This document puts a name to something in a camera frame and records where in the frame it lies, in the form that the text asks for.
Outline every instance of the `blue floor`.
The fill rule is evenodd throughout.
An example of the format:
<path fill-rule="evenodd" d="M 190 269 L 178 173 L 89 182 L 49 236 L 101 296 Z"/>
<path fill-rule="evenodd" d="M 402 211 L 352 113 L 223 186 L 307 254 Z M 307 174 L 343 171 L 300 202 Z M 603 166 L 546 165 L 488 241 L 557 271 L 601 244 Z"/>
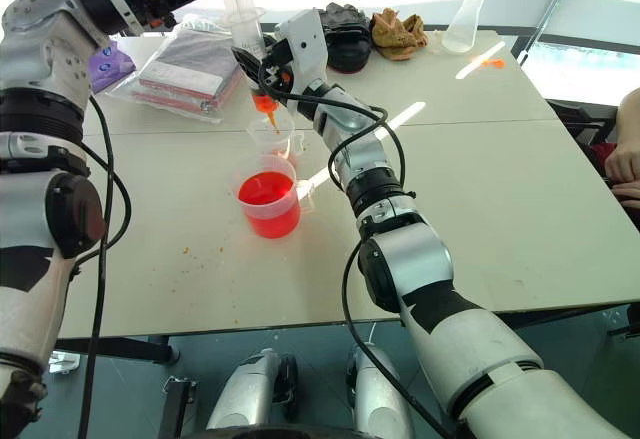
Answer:
<path fill-rule="evenodd" d="M 623 317 L 599 312 L 524 328 L 519 334 L 542 356 L 547 367 L 559 372 L 607 420 L 630 436 L 640 437 L 640 338 L 610 339 L 605 335 L 607 329 L 624 324 Z M 365 337 L 370 328 L 369 324 L 358 325 Z M 379 323 L 373 340 L 389 354 L 410 392 L 437 413 L 407 332 L 397 322 Z M 169 367 L 98 359 L 91 438 L 155 438 L 165 397 L 162 386 L 169 375 L 198 381 L 197 401 L 187 412 L 185 432 L 202 430 L 234 368 L 266 347 L 290 352 L 298 360 L 299 422 L 352 425 L 344 374 L 353 342 L 344 326 L 182 336 L 172 338 L 171 343 L 180 349 L 181 358 Z M 46 377 L 49 397 L 41 404 L 42 419 L 21 437 L 75 437 L 83 377 L 84 358 L 79 370 Z M 416 437 L 437 437 L 415 415 L 413 421 Z"/>

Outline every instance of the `person's hand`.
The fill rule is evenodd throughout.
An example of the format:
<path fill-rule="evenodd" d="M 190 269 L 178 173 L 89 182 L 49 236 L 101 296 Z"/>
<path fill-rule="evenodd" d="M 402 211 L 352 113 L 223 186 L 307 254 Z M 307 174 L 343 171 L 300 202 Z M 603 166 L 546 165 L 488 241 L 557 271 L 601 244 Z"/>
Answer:
<path fill-rule="evenodd" d="M 623 207 L 640 209 L 640 181 L 616 184 L 611 192 L 620 200 Z"/>
<path fill-rule="evenodd" d="M 604 170 L 615 182 L 640 180 L 640 138 L 618 142 L 604 162 Z"/>

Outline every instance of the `brown cloth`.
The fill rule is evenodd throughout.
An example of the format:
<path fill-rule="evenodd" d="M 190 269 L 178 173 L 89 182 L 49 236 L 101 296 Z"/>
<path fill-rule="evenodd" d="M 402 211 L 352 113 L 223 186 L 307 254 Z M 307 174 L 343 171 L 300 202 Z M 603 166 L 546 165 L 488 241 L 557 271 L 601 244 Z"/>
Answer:
<path fill-rule="evenodd" d="M 406 61 L 420 47 L 427 45 L 424 23 L 420 16 L 413 14 L 404 21 L 398 19 L 398 13 L 388 7 L 380 13 L 374 13 L 371 20 L 373 43 L 380 54 L 392 61 Z"/>

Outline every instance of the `red fabric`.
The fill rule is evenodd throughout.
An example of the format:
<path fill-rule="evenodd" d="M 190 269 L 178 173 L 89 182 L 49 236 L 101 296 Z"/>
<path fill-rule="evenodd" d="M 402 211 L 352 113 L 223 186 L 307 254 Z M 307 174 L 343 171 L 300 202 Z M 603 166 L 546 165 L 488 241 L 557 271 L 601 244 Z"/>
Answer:
<path fill-rule="evenodd" d="M 598 163 L 604 169 L 604 161 L 615 150 L 617 144 L 615 142 L 602 142 L 591 146 L 591 150 L 598 156 Z"/>

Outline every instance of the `handle of cup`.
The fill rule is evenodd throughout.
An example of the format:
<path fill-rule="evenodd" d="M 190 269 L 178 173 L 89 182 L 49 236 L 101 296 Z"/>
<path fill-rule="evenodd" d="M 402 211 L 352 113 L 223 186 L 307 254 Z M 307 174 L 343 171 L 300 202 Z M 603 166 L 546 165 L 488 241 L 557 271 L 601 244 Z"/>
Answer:
<path fill-rule="evenodd" d="M 296 182 L 296 191 L 298 193 L 298 202 L 300 203 L 300 212 L 302 214 L 313 212 L 315 210 L 313 198 L 311 197 L 315 191 L 313 182 L 307 179 L 299 180 Z"/>
<path fill-rule="evenodd" d="M 293 149 L 293 153 L 296 156 L 299 156 L 304 152 L 304 145 L 302 144 L 303 140 L 304 140 L 304 132 L 293 131 L 293 134 L 291 134 L 291 147 Z"/>

